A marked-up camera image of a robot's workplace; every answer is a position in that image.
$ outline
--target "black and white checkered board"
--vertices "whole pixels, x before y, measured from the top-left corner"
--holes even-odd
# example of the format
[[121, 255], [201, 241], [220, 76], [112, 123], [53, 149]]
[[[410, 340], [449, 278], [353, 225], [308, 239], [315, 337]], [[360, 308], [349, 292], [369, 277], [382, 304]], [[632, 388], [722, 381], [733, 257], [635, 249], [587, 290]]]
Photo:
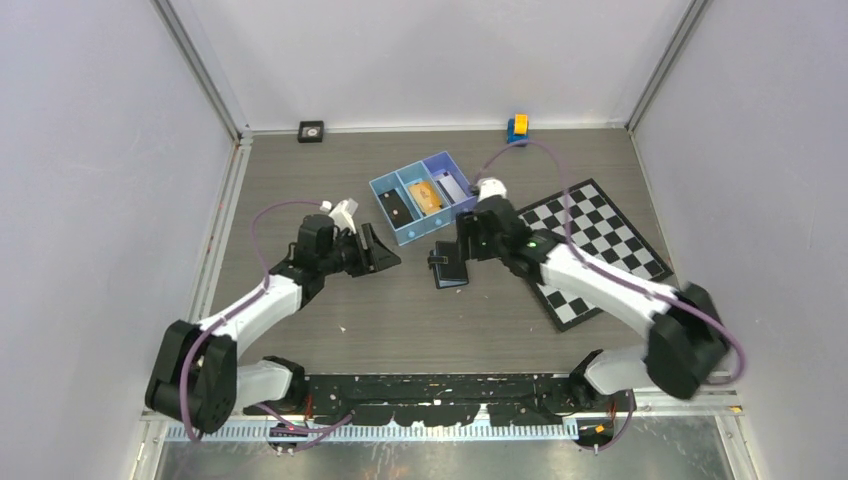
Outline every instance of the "black and white checkered board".
[[[569, 197], [571, 238], [586, 253], [644, 279], [660, 281], [672, 274], [594, 180], [571, 187]], [[564, 200], [562, 193], [555, 193], [518, 213], [534, 230], [546, 228], [564, 236]], [[528, 285], [560, 331], [579, 325], [601, 311], [569, 292], [533, 282]]]

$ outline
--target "gray table surface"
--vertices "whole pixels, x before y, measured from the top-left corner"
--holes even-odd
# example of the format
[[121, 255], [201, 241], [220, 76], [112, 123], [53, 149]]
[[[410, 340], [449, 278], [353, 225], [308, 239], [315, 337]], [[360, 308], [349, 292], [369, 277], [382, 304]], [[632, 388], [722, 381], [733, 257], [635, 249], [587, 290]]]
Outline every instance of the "gray table surface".
[[[558, 150], [569, 183], [594, 178], [657, 252], [668, 254], [647, 186], [624, 130], [547, 130], [533, 138]], [[233, 220], [213, 311], [255, 287], [261, 271], [248, 232], [254, 214], [289, 199], [359, 202], [357, 223], [371, 222], [403, 264], [376, 275], [328, 277], [305, 309], [272, 327], [242, 357], [277, 355], [312, 373], [568, 372], [588, 352], [639, 342], [602, 313], [565, 333], [522, 280], [496, 260], [469, 263], [471, 283], [437, 290], [426, 256], [453, 226], [398, 247], [368, 181], [447, 150], [469, 179], [504, 144], [503, 132], [328, 133], [321, 144], [293, 135], [257, 136]], [[516, 148], [493, 165], [518, 208], [556, 192], [554, 165], [535, 147]], [[259, 245], [274, 264], [296, 238], [305, 206], [267, 215]]]

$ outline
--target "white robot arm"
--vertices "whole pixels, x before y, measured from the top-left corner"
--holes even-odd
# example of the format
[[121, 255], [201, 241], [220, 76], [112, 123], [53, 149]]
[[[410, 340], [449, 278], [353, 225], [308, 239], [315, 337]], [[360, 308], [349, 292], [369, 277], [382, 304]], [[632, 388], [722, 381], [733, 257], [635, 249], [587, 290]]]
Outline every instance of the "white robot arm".
[[[278, 357], [243, 367], [237, 367], [237, 361], [274, 324], [306, 306], [324, 287], [327, 275], [346, 272], [358, 277], [400, 264], [370, 224], [356, 229], [356, 207], [348, 199], [328, 214], [306, 216], [288, 255], [253, 291], [198, 324], [171, 324], [148, 383], [147, 406], [179, 419], [181, 404], [186, 403], [191, 424], [212, 433], [236, 409], [260, 402], [278, 411], [300, 405], [308, 393], [303, 367]], [[188, 359], [199, 340], [197, 353]], [[186, 362], [188, 389], [181, 395]]]
[[591, 403], [591, 397], [652, 385], [676, 398], [695, 395], [729, 345], [715, 329], [669, 302], [686, 303], [718, 319], [703, 288], [689, 284], [678, 290], [615, 268], [553, 232], [527, 227], [499, 180], [484, 179], [478, 187], [474, 212], [457, 218], [463, 260], [499, 258], [513, 274], [577, 294], [646, 340], [590, 353], [569, 376], [578, 390], [572, 396]]

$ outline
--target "aluminum frame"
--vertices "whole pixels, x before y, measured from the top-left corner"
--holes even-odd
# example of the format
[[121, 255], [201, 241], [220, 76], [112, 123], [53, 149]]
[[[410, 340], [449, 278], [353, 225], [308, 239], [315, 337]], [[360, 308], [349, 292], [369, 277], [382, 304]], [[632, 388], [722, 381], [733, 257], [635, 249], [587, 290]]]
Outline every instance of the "aluminum frame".
[[660, 58], [657, 67], [654, 69], [654, 73], [651, 74], [651, 78], [648, 80], [645, 90], [639, 97], [639, 101], [636, 102], [636, 108], [633, 109], [630, 119], [625, 124], [625, 128], [627, 128], [628, 132], [632, 133], [636, 130], [636, 127], [639, 126], [639, 122], [642, 120], [642, 117], [645, 116], [645, 112], [648, 110], [648, 107], [651, 105], [651, 102], [662, 86], [666, 75], [668, 75], [668, 72], [671, 70], [674, 62], [677, 61], [686, 41], [689, 39], [689, 36], [711, 2], [712, 0], [692, 0], [689, 3], [689, 7], [686, 9], [686, 13], [683, 14], [683, 18], [677, 25], [677, 29], [674, 31], [674, 35], [672, 35], [668, 47], [666, 47], [663, 56]]
[[[175, 2], [180, 2], [180, 9], [174, 7]], [[215, 57], [211, 46], [208, 46], [205, 35], [202, 35], [199, 21], [193, 15], [189, 15], [189, 13], [193, 12], [191, 6], [187, 1], [182, 0], [150, 0], [150, 3], [156, 9], [165, 28], [168, 29], [168, 33], [174, 40], [189, 70], [191, 70], [195, 79], [197, 79], [201, 90], [203, 90], [204, 95], [206, 95], [206, 98], [227, 130], [227, 133], [234, 141], [239, 140], [243, 132], [250, 129], [250, 125], [247, 124], [247, 120], [241, 112], [235, 94], [232, 92], [223, 71], [220, 68], [216, 69], [219, 72], [216, 75], [217, 82], [210, 73], [210, 67], [213, 65], [218, 66], [217, 57]], [[197, 26], [197, 28], [193, 29], [194, 32], [192, 35], [189, 35], [186, 23], [192, 23]], [[206, 46], [202, 49], [203, 54], [201, 54], [198, 44]]]
[[716, 427], [734, 478], [756, 480], [759, 475], [751, 458], [751, 451], [748, 449], [748, 441], [745, 440], [740, 420], [732, 417], [716, 417]]
[[191, 307], [186, 316], [186, 321], [189, 323], [196, 323], [208, 317], [212, 309], [212, 300], [218, 286], [218, 276], [221, 273], [221, 264], [224, 261], [224, 252], [230, 238], [230, 230], [241, 194], [244, 173], [250, 160], [252, 145], [253, 134], [250, 130], [247, 130], [242, 133], [242, 138], [236, 146], [232, 161], [230, 161], [221, 184], [218, 197], [219, 208], [212, 221], [206, 252], [194, 283]]

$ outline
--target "purple cable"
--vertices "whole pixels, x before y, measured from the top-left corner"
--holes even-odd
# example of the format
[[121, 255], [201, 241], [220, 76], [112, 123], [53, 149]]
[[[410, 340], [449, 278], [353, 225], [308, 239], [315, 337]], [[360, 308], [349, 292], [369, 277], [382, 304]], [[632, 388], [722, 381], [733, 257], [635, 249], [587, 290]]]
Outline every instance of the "purple cable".
[[[480, 177], [483, 175], [483, 173], [486, 171], [486, 169], [488, 169], [489, 166], [498, 157], [500, 157], [504, 152], [506, 152], [510, 148], [518, 147], [518, 146], [521, 146], [521, 145], [536, 145], [537, 147], [541, 148], [542, 150], [545, 151], [545, 153], [548, 154], [548, 156], [551, 158], [551, 160], [553, 160], [553, 162], [557, 166], [557, 172], [559, 173], [560, 184], [562, 185], [562, 188], [563, 188], [563, 195], [565, 195], [565, 197], [568, 198], [568, 182], [566, 181], [564, 162], [559, 157], [559, 155], [556, 154], [556, 152], [554, 152], [550, 147], [548, 147], [544, 143], [538, 142], [536, 140], [529, 140], [529, 139], [528, 140], [519, 140], [517, 142], [509, 143], [506, 146], [504, 146], [503, 148], [501, 148], [497, 153], [495, 153], [494, 156], [492, 156], [489, 160], [486, 161], [486, 163], [483, 164], [483, 167], [480, 169], [479, 172], [477, 172], [477, 175], [474, 176], [474, 185], [477, 185], [477, 183], [480, 181]], [[733, 349], [736, 350], [736, 357], [737, 357], [736, 371], [729, 378], [727, 378], [725, 380], [716, 381], [714, 383], [711, 383], [711, 385], [728, 385], [730, 383], [735, 382], [740, 377], [742, 377], [742, 374], [745, 372], [745, 367], [747, 365], [747, 358], [745, 356], [745, 351], [742, 348], [742, 344], [739, 343], [739, 340], [737, 340], [736, 337], [732, 333], [730, 333], [730, 331], [727, 330], [727, 328], [724, 327], [724, 325], [719, 323], [718, 320], [714, 319], [713, 317], [711, 317], [711, 316], [707, 315], [706, 313], [698, 310], [697, 308], [690, 306], [689, 304], [687, 304], [685, 302], [681, 302], [680, 300], [673, 298], [673, 297], [669, 297], [669, 296], [662, 295], [662, 294], [659, 294], [659, 293], [651, 292], [651, 291], [649, 291], [645, 288], [640, 287], [639, 285], [636, 285], [635, 283], [632, 283], [632, 282], [627, 281], [623, 278], [620, 278], [613, 273], [607, 272], [606, 270], [587, 262], [586, 259], [583, 257], [583, 254], [580, 253], [580, 250], [577, 248], [577, 246], [574, 245], [574, 242], [571, 241], [571, 222], [569, 221], [568, 215], [569, 215], [569, 208], [568, 208], [568, 206], [566, 206], [566, 208], [564, 209], [565, 239], [566, 239], [565, 243], [566, 243], [566, 245], [568, 245], [568, 249], [571, 251], [571, 254], [574, 255], [577, 258], [577, 260], [580, 261], [581, 264], [583, 264], [584, 267], [588, 268], [589, 270], [592, 270], [593, 272], [595, 272], [598, 275], [606, 278], [607, 280], [610, 280], [614, 283], [617, 283], [618, 285], [621, 285], [622, 287], [629, 288], [629, 289], [633, 290], [634, 292], [640, 293], [640, 294], [645, 295], [645, 296], [650, 296], [650, 297], [653, 297], [657, 300], [666, 302], [667, 304], [671, 305], [672, 307], [683, 310], [684, 312], [686, 312], [690, 315], [694, 315], [699, 320], [703, 321], [704, 323], [706, 323], [710, 327], [714, 328], [719, 333], [719, 335], [724, 337], [724, 339], [727, 341], [727, 343], [729, 343], [733, 347]]]
[[283, 425], [285, 425], [286, 427], [288, 427], [288, 428], [279, 427], [280, 431], [289, 431], [289, 432], [297, 432], [297, 433], [324, 433], [324, 432], [333, 433], [333, 431], [335, 431], [337, 428], [339, 428], [342, 425], [347, 423], [347, 422], [339, 422], [339, 423], [336, 423], [334, 425], [328, 425], [326, 427], [321, 427], [321, 428], [301, 427], [300, 425], [295, 425], [294, 423], [286, 420], [285, 418], [283, 418], [282, 415], [275, 412], [271, 407], [269, 407], [268, 405], [265, 405], [264, 403], [257, 403], [255, 406], [257, 408], [259, 408], [260, 410], [262, 410], [263, 412], [267, 413], [268, 415], [271, 415], [272, 417], [276, 418], [278, 422], [280, 422]]
[[256, 257], [259, 259], [259, 264], [262, 265], [262, 273], [264, 275], [262, 279], [262, 286], [264, 290], [257, 291], [254, 295], [249, 297], [244, 302], [235, 306], [232, 310], [230, 310], [225, 315], [222, 315], [215, 323], [209, 326], [204, 332], [197, 337], [197, 340], [191, 345], [191, 348], [188, 349], [188, 353], [186, 354], [185, 361], [183, 362], [183, 368], [180, 370], [180, 417], [183, 422], [183, 426], [186, 430], [186, 435], [192, 442], [197, 442], [203, 436], [202, 434], [197, 435], [194, 433], [194, 428], [191, 425], [191, 415], [188, 411], [188, 372], [191, 370], [191, 365], [194, 363], [194, 356], [197, 355], [197, 351], [200, 349], [200, 346], [203, 345], [203, 342], [212, 335], [216, 329], [221, 327], [221, 325], [227, 323], [227, 321], [233, 318], [235, 315], [238, 315], [240, 312], [244, 311], [247, 307], [251, 306], [254, 302], [259, 300], [262, 295], [265, 294], [265, 290], [268, 289], [268, 286], [271, 284], [271, 276], [268, 273], [268, 262], [265, 261], [265, 257], [262, 256], [262, 251], [259, 249], [259, 243], [256, 240], [256, 224], [260, 218], [262, 218], [266, 213], [271, 210], [277, 209], [279, 207], [284, 207], [286, 205], [315, 205], [321, 206], [319, 202], [312, 202], [309, 200], [290, 200], [287, 202], [280, 202], [265, 207], [262, 211], [256, 214], [253, 217], [253, 221], [250, 222], [250, 239], [253, 242], [253, 250], [256, 252]]
[[315, 445], [318, 445], [318, 443], [320, 443], [321, 440], [324, 440], [325, 438], [330, 436], [330, 434], [333, 433], [337, 428], [341, 427], [342, 425], [349, 423], [351, 421], [351, 419], [353, 419], [353, 415], [347, 414], [347, 416], [345, 418], [341, 419], [341, 421], [339, 423], [333, 425], [333, 427], [331, 429], [327, 430], [326, 432], [322, 433], [321, 435], [318, 435], [314, 439], [312, 439], [312, 440], [310, 440], [310, 441], [308, 441], [308, 442], [306, 442], [302, 445], [298, 445], [298, 446], [294, 447], [291, 450], [291, 453], [295, 454], [295, 453], [298, 453], [298, 452], [302, 452], [304, 450], [309, 450], [310, 448], [314, 447]]

